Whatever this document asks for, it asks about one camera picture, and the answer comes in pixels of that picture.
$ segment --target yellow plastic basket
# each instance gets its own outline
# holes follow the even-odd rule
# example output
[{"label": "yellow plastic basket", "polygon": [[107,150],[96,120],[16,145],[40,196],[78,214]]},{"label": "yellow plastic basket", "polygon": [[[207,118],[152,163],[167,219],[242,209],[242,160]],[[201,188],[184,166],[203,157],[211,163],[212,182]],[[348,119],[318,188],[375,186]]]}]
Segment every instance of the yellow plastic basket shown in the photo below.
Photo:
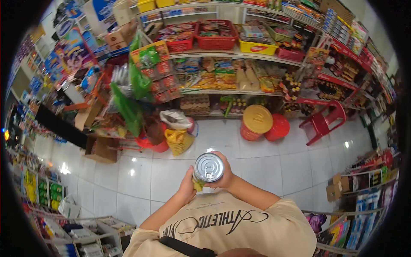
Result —
[{"label": "yellow plastic basket", "polygon": [[174,5],[174,0],[155,0],[158,8]]},{"label": "yellow plastic basket", "polygon": [[267,54],[267,55],[274,55],[275,50],[278,48],[276,44],[261,44],[261,43],[253,43],[253,42],[245,42],[241,39],[238,39],[240,42],[240,51],[244,53],[260,53],[260,54]]},{"label": "yellow plastic basket", "polygon": [[154,0],[145,0],[145,1],[139,0],[139,2],[137,3],[137,6],[139,7],[140,13],[155,9]]},{"label": "yellow plastic basket", "polygon": [[185,152],[194,142],[194,137],[187,133],[187,130],[166,130],[164,135],[167,144],[173,152],[173,156],[177,156]]}]

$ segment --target beige t-shirt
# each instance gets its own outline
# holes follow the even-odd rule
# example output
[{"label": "beige t-shirt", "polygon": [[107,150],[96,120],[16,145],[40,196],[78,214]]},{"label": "beige t-shirt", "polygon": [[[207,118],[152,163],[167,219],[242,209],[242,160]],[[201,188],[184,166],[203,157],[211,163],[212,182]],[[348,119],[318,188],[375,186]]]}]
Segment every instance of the beige t-shirt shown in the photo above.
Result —
[{"label": "beige t-shirt", "polygon": [[293,200],[281,199],[262,211],[227,191],[197,195],[160,227],[137,229],[124,257],[186,257],[161,244],[169,236],[221,254],[251,248],[269,257],[310,257],[316,237]]}]

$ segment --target white plastic bag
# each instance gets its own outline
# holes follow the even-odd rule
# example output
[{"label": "white plastic bag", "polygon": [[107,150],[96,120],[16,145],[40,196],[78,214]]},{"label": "white plastic bag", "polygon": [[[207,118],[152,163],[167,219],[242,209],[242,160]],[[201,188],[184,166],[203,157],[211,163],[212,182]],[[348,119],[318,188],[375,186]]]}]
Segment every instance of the white plastic bag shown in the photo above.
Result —
[{"label": "white plastic bag", "polygon": [[75,219],[80,214],[80,205],[76,205],[74,198],[71,194],[68,194],[66,197],[61,200],[58,211],[67,219]]},{"label": "white plastic bag", "polygon": [[189,119],[179,110],[161,111],[160,119],[173,130],[189,129],[192,126]]}]

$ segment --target grocery store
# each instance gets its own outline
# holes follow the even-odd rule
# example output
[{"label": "grocery store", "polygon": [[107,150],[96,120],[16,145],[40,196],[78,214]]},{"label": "grocery store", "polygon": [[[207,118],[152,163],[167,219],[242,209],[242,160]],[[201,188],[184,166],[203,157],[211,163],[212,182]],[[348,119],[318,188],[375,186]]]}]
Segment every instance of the grocery store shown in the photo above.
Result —
[{"label": "grocery store", "polygon": [[7,163],[53,256],[357,256],[397,191],[402,74],[363,0],[54,0],[10,66]]}]

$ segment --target white tile floor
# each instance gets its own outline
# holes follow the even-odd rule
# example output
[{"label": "white tile floor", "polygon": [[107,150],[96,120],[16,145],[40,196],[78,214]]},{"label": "white tile floor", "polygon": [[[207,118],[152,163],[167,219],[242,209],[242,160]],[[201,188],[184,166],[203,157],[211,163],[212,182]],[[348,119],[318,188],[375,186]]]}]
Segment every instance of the white tile floor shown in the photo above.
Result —
[{"label": "white tile floor", "polygon": [[109,165],[84,158],[71,143],[57,144],[41,137],[36,139],[35,152],[57,167],[67,166],[71,173],[62,174],[62,181],[82,206],[85,218],[113,215],[140,225],[176,192],[189,165],[208,150],[221,151],[235,174],[292,198],[301,209],[332,211],[327,180],[371,150],[368,132],[359,120],[347,121],[307,147],[305,132],[298,128],[301,122],[291,120],[290,133],[277,142],[248,142],[239,134],[239,120],[200,120],[199,136],[180,156],[173,157],[170,150],[128,150]]}]

